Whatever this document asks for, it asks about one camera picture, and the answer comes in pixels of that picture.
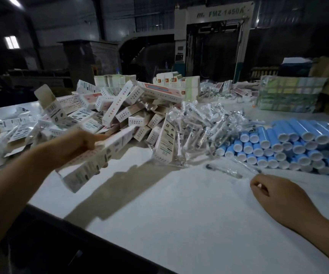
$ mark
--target table surface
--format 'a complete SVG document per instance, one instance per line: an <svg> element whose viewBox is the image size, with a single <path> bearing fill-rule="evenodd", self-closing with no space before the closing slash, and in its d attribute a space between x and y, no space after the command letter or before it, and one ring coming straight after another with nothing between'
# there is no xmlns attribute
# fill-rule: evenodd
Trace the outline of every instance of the table surface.
<svg viewBox="0 0 329 274"><path fill-rule="evenodd" d="M38 103L22 104L39 112ZM260 111L242 105L252 119L304 118L325 114ZM0 108L0 117L16 106ZM219 158L211 163L238 169L243 179L204 168L156 166L151 150L132 140L109 166L77 193L52 172L29 204L177 273L329 273L329 259L311 243L275 222L249 188L252 174ZM329 218L329 176L265 170L303 187Z"/></svg>

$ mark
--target window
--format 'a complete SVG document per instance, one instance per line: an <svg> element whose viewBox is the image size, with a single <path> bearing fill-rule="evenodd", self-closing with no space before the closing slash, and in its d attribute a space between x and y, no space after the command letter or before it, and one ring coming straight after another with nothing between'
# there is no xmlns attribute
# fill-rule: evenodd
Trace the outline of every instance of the window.
<svg viewBox="0 0 329 274"><path fill-rule="evenodd" d="M16 36L6 36L5 42L8 49L20 49L19 43L17 42Z"/></svg>

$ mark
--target industrial machine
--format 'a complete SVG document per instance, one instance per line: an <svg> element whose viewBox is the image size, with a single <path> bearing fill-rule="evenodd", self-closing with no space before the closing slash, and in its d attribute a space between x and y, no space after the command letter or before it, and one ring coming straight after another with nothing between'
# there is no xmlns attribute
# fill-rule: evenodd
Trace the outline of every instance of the industrial machine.
<svg viewBox="0 0 329 274"><path fill-rule="evenodd" d="M254 2L176 9L174 29L131 33L122 40L119 51L123 71L144 47L174 42L174 71L184 76L237 81L243 67L253 9ZM220 37L225 44L215 50L212 42ZM214 61L211 71L204 58Z"/></svg>

